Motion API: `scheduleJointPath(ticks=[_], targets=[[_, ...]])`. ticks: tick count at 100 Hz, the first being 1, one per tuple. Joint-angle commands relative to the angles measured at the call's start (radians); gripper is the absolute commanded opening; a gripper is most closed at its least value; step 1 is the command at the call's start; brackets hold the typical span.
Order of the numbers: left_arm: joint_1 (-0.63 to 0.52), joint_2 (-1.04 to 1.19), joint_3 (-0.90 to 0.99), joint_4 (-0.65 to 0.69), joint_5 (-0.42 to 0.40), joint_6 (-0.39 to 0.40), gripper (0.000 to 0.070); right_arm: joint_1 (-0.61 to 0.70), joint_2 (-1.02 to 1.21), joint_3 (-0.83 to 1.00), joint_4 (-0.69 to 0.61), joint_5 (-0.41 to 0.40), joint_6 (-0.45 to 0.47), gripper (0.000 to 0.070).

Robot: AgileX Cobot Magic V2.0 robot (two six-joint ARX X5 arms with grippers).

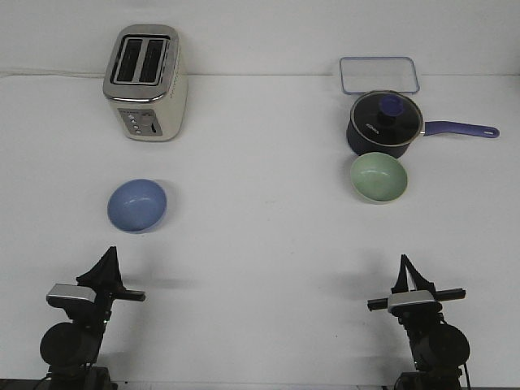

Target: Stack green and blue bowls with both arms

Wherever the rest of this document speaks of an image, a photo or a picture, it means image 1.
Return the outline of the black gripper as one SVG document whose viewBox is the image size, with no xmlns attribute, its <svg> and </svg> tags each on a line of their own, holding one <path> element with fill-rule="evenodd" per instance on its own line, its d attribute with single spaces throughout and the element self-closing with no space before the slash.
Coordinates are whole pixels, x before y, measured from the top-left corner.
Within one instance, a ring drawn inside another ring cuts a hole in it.
<svg viewBox="0 0 520 390">
<path fill-rule="evenodd" d="M 111 308 L 116 300 L 144 301 L 145 292 L 124 286 L 119 270 L 117 249 L 111 246 L 100 260 L 83 275 L 76 278 L 80 286 L 93 288 L 96 293 L 93 325 L 105 325 L 111 318 Z"/>
<path fill-rule="evenodd" d="M 466 290 L 463 288 L 452 288 L 437 292 L 435 285 L 431 281 L 425 279 L 417 271 L 405 254 L 401 255 L 399 273 L 395 285 L 391 288 L 389 296 L 391 294 L 407 293 L 409 291 L 407 269 L 415 289 L 428 291 L 435 298 L 435 302 L 430 304 L 411 305 L 398 309 L 396 311 L 396 316 L 393 316 L 397 317 L 402 325 L 408 323 L 443 323 L 444 315 L 442 314 L 442 302 L 461 300 L 466 297 Z M 388 311 L 388 297 L 368 300 L 367 308 L 369 311 Z"/>
</svg>

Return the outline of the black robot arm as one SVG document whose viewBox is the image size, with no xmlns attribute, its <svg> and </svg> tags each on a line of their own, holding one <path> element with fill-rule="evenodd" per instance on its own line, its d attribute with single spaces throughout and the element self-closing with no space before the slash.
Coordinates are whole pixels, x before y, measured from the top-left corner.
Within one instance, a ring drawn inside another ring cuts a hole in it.
<svg viewBox="0 0 520 390">
<path fill-rule="evenodd" d="M 114 246 L 75 284 L 55 284 L 48 305 L 65 311 L 69 320 L 46 331 L 40 355 L 49 365 L 50 389 L 116 389 L 109 370 L 96 366 L 114 301 L 144 301 L 145 292 L 124 287 Z"/>
<path fill-rule="evenodd" d="M 402 254 L 395 285 L 388 297 L 367 302 L 370 311 L 386 310 L 405 329 L 414 370 L 402 372 L 394 389 L 460 389 L 467 377 L 470 344 L 464 333 L 446 322 L 444 301 L 461 300 L 466 290 L 439 290 Z"/>
</svg>

